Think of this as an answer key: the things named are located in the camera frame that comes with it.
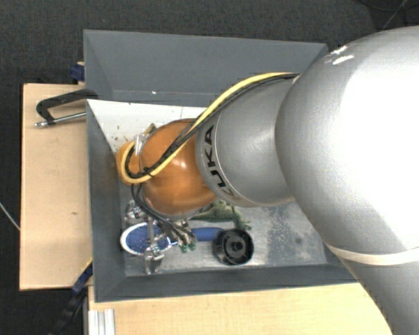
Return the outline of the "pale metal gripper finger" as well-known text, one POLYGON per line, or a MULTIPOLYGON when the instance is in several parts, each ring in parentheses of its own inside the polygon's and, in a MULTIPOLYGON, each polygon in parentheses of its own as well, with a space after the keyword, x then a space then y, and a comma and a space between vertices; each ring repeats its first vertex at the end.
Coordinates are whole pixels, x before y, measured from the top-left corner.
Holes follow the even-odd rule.
POLYGON ((157 246, 147 247, 144 252, 144 265, 147 275, 156 273, 165 257, 164 251, 157 246))
POLYGON ((125 208, 124 225, 131 227, 147 222, 147 215, 136 202, 129 202, 125 208))

